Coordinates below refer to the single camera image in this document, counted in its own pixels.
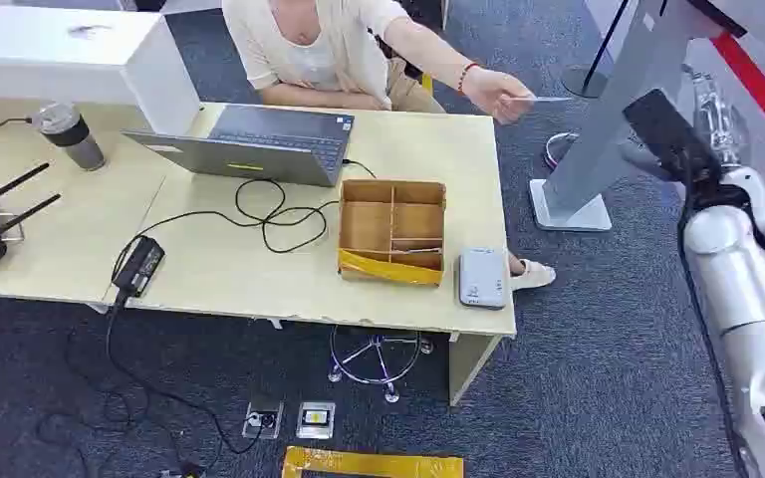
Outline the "person's left hand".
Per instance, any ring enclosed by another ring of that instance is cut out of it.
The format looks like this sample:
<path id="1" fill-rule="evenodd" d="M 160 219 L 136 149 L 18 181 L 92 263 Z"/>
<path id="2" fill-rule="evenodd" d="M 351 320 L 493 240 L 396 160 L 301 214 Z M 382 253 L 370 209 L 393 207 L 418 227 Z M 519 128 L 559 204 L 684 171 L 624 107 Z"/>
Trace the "person's left hand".
<path id="1" fill-rule="evenodd" d="M 535 105 L 534 94 L 518 79 L 479 66 L 467 70 L 460 90 L 475 106 L 502 124 L 518 120 Z"/>

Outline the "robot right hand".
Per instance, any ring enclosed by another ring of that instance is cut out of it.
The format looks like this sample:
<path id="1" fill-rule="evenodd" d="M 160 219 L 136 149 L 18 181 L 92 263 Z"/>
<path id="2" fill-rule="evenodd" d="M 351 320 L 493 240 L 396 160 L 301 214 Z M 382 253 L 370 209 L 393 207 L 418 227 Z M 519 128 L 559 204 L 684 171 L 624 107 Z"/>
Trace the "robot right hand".
<path id="1" fill-rule="evenodd" d="M 693 87 L 691 119 L 663 90 L 652 89 L 623 109 L 632 135 L 621 152 L 626 162 L 664 182 L 716 183 L 751 162 L 748 126 L 712 75 L 686 64 L 681 70 Z"/>

